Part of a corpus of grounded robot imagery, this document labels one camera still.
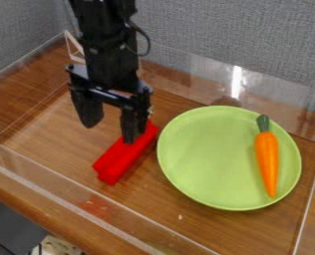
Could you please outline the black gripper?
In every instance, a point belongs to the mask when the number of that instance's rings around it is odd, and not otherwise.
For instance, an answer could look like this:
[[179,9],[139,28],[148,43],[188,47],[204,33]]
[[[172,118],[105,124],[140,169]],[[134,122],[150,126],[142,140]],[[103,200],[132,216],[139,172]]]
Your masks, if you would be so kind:
[[85,64],[69,64],[69,92],[79,120],[92,128],[103,119],[103,104],[122,108],[123,143],[131,144],[144,133],[152,89],[138,78],[136,34],[77,41]]

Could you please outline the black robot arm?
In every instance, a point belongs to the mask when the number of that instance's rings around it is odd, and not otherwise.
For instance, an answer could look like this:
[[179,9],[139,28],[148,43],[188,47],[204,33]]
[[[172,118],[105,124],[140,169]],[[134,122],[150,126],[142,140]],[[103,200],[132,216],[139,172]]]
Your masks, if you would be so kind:
[[122,110],[124,143],[144,133],[152,89],[138,77],[136,35],[144,31],[131,21],[135,0],[68,0],[79,25],[84,63],[69,64],[69,93],[80,122],[93,127],[103,119],[103,105]]

